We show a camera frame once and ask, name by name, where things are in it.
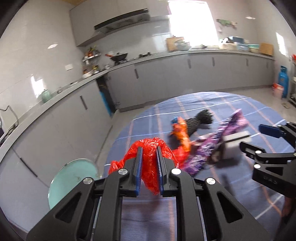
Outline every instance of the red plastic bag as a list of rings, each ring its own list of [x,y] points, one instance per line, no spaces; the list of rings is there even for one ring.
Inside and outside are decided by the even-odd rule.
[[[142,180],[144,181],[145,186],[154,194],[159,193],[158,186],[158,169],[156,161],[156,148],[160,146],[161,154],[163,157],[172,159],[175,163],[175,166],[179,168],[179,162],[175,158],[171,149],[166,145],[166,143],[155,137],[153,139],[146,138],[134,142],[129,148],[128,152],[124,155],[123,159],[119,162],[112,161],[109,169],[109,174],[113,171],[123,168],[126,160],[135,158],[138,152],[138,147],[143,148],[143,160],[142,160]]]
[[[172,152],[179,163],[179,168],[183,169],[184,162],[188,159],[189,151],[184,151],[183,146],[179,146],[178,149],[172,150]]]

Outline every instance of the table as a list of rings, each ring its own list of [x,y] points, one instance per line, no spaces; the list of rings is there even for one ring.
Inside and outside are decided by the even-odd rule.
[[[112,160],[120,160],[136,140],[159,137],[170,146],[170,121],[174,116],[188,119],[204,109],[213,113],[214,123],[209,129],[198,129],[191,136],[191,140],[194,140],[198,135],[217,129],[219,121],[228,118],[239,108],[249,121],[246,130],[252,135],[252,144],[265,148],[267,152],[294,151],[284,139],[259,133],[259,124],[276,126],[286,122],[271,108],[241,95],[199,92],[163,101],[134,118],[121,131],[110,149],[104,176],[108,175],[108,164]],[[252,159],[242,155],[237,160],[206,165],[195,178],[204,180],[213,177],[218,180],[274,236],[281,219],[284,197],[252,180],[253,163]],[[153,196],[142,183],[138,198],[123,200],[121,240],[176,241],[175,198]]]

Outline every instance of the range hood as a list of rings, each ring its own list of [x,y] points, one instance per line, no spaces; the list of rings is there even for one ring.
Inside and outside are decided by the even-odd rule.
[[[120,16],[111,18],[94,27],[97,32],[104,34],[124,29],[127,26],[137,25],[150,21],[149,10],[147,8],[128,12]]]

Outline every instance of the blue gripper pad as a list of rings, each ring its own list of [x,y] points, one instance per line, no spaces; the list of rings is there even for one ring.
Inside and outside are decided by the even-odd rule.
[[[163,173],[161,171],[161,164],[160,164],[160,155],[161,153],[159,153],[157,150],[156,150],[156,162],[157,162],[157,168],[158,168],[158,183],[159,183],[159,191],[160,191],[160,195],[163,194]]]
[[[262,134],[275,137],[275,138],[280,138],[283,136],[283,133],[280,128],[275,127],[275,126],[268,126],[268,125],[259,125],[259,131]]]
[[[143,161],[143,148],[139,148],[140,153],[137,154],[139,157],[139,163],[137,168],[137,175],[136,175],[136,195],[139,195],[140,187],[141,187],[141,176],[142,176],[142,161]]]

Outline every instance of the silver screw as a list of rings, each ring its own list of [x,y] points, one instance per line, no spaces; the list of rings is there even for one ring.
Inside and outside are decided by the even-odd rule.
[[[213,185],[213,184],[216,183],[216,180],[215,180],[214,178],[209,177],[209,178],[207,179],[207,183],[210,184],[210,185]]]
[[[174,168],[171,170],[171,172],[175,175],[179,175],[181,173],[181,170],[179,168]]]
[[[127,174],[127,169],[125,169],[125,168],[122,168],[122,169],[119,169],[118,170],[118,173],[120,174],[120,175],[125,175],[125,174]]]
[[[92,183],[92,179],[90,177],[84,178],[83,179],[83,183],[84,184],[91,184]]]

